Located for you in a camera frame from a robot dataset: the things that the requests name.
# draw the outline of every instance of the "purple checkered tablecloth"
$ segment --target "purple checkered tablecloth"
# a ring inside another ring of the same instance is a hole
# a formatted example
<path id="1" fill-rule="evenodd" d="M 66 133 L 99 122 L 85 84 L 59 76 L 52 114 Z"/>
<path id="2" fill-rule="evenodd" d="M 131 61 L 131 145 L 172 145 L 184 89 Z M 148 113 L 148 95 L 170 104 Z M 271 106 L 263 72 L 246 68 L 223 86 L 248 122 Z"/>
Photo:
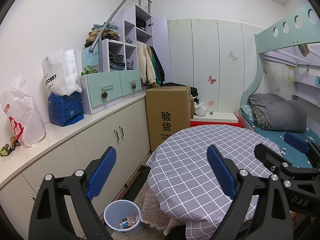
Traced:
<path id="1" fill-rule="evenodd" d="M 186 222 L 187 239 L 209 239 L 231 205 L 208 164 L 208 146 L 215 144 L 239 169 L 268 178 L 271 172 L 254 157 L 260 143 L 280 151 L 275 143 L 248 129 L 202 125 L 179 131 L 155 150 L 147 162 L 151 167 L 148 185 L 162 212 L 176 222 Z M 246 220 L 253 217 L 257 200 L 252 197 Z"/>

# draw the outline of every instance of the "beige jacket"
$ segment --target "beige jacket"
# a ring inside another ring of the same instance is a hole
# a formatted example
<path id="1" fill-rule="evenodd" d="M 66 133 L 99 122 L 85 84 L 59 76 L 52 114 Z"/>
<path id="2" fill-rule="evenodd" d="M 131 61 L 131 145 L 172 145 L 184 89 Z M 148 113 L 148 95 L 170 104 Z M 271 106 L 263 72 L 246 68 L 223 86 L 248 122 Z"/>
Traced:
<path id="1" fill-rule="evenodd" d="M 149 84 L 156 82 L 156 73 L 153 68 L 152 61 L 147 51 L 147 45 L 137 41 L 138 52 L 138 69 L 140 70 L 140 76 L 142 82 L 146 82 L 148 79 Z"/>

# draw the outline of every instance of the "white paper bag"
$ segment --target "white paper bag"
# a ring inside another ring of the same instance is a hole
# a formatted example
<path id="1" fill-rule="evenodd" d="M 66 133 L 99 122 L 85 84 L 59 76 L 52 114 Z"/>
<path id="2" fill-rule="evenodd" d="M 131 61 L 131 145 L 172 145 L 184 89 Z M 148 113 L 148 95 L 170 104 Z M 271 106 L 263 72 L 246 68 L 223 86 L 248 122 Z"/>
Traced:
<path id="1" fill-rule="evenodd" d="M 82 92 L 73 49 L 63 49 L 42 60 L 45 86 L 48 96 L 53 92 L 56 96 L 70 96 L 73 92 Z"/>
<path id="2" fill-rule="evenodd" d="M 44 123 L 23 76 L 15 78 L 0 101 L 19 143 L 33 147 L 40 142 L 45 135 Z"/>

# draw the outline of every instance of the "plaid pillow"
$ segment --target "plaid pillow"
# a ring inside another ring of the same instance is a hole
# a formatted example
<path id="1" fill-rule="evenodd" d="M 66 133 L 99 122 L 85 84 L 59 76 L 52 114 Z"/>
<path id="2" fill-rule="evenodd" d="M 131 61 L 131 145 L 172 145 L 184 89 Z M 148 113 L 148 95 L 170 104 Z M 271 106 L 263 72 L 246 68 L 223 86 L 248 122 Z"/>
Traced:
<path id="1" fill-rule="evenodd" d="M 252 112 L 251 106 L 243 105 L 243 106 L 240 106 L 240 108 L 244 111 L 244 113 L 250 118 L 252 122 L 255 122 L 257 120 Z"/>
<path id="2" fill-rule="evenodd" d="M 259 127 L 261 129 L 265 130 L 266 129 L 266 117 L 264 116 L 264 114 L 256 107 L 253 107 L 252 111 L 257 118 L 257 122 L 258 122 Z"/>

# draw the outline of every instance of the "metal handrail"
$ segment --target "metal handrail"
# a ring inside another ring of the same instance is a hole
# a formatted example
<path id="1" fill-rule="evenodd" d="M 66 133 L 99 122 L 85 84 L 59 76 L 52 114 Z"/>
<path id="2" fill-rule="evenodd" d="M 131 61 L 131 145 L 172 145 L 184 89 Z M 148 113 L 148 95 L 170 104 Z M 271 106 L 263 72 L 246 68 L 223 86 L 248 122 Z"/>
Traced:
<path id="1" fill-rule="evenodd" d="M 120 10 L 120 8 L 124 5 L 124 3 L 127 0 L 123 0 L 122 3 L 120 3 L 120 5 L 116 8 L 116 10 L 111 14 L 111 16 L 109 17 L 109 19 L 105 22 L 105 24 L 103 25 L 102 29 L 99 31 L 98 36 L 95 38 L 95 40 L 93 41 L 93 44 L 91 46 L 91 48 L 89 49 L 90 53 L 93 53 L 94 48 L 96 47 L 96 45 L 98 44 L 98 57 L 99 57 L 99 71 L 103 72 L 103 65 L 102 65 L 102 35 L 104 30 L 107 28 L 108 24 L 111 22 L 111 20 L 113 19 L 113 17 L 116 15 L 116 13 Z M 148 13 L 150 14 L 150 4 L 151 4 L 151 0 L 148 0 Z"/>

